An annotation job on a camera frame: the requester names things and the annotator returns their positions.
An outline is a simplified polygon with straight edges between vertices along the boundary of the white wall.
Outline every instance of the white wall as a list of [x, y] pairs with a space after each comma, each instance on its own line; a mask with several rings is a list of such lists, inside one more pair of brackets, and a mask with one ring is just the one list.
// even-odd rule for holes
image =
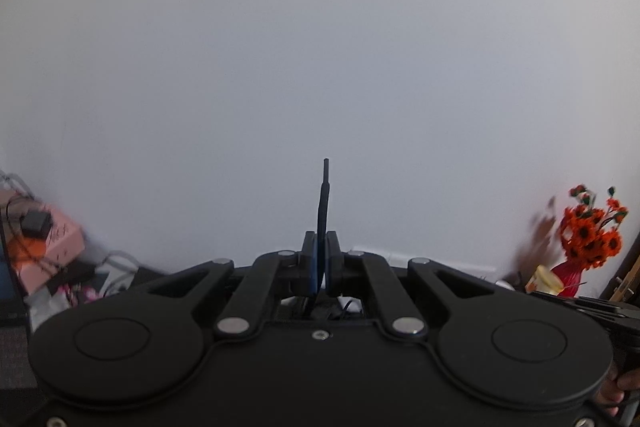
[[636, 237], [639, 42], [639, 0], [0, 0], [0, 148], [167, 269], [298, 247], [328, 156], [345, 249], [504, 272], [579, 182]]

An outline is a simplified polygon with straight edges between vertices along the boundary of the screw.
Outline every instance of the screw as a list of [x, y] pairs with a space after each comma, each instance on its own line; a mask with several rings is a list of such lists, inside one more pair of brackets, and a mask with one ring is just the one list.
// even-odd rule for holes
[[400, 317], [392, 324], [394, 330], [405, 335], [415, 335], [424, 330], [424, 322], [416, 317]]
[[329, 337], [331, 337], [331, 333], [329, 333], [328, 331], [324, 331], [324, 330], [316, 330], [311, 334], [311, 337], [313, 339], [315, 339], [316, 341], [325, 341]]
[[218, 330], [230, 335], [239, 335], [249, 329], [249, 322], [242, 317], [227, 317], [218, 321]]
[[47, 427], [66, 427], [66, 422], [62, 418], [53, 416], [47, 420]]

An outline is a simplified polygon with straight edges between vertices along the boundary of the laptop keyboard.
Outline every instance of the laptop keyboard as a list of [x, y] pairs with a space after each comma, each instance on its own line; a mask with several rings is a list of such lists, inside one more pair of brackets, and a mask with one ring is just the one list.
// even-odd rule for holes
[[0, 328], [0, 389], [37, 387], [27, 346], [24, 326]]

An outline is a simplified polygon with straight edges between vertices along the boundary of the person's hand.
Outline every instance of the person's hand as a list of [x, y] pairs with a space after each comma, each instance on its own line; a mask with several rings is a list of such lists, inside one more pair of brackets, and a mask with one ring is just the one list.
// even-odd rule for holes
[[[618, 368], [615, 363], [611, 364], [607, 378], [600, 386], [598, 394], [595, 396], [597, 403], [618, 403], [625, 397], [625, 390], [640, 388], [640, 369], [635, 369], [629, 373], [625, 373], [622, 377], [618, 378]], [[610, 415], [615, 416], [618, 414], [618, 407], [612, 407], [607, 409]]]

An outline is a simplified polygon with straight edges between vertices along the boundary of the pink vase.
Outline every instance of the pink vase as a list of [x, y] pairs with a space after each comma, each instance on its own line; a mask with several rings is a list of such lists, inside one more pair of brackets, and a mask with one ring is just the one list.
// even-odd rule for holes
[[581, 267], [573, 261], [564, 261], [551, 269], [564, 284], [564, 290], [559, 295], [562, 297], [575, 297], [578, 292], [578, 285], [582, 279]]

